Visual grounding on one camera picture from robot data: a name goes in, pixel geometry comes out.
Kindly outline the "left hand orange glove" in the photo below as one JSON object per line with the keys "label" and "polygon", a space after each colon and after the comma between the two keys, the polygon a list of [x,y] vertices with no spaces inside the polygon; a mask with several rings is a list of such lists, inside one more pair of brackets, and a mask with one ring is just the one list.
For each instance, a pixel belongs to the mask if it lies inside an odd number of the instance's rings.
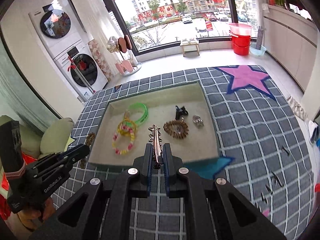
{"label": "left hand orange glove", "polygon": [[18,213],[18,217],[26,228],[36,230],[41,225],[40,218],[45,221],[52,216],[55,211],[56,209],[53,204],[53,199],[49,197],[44,203],[43,211],[28,208],[20,211]]}

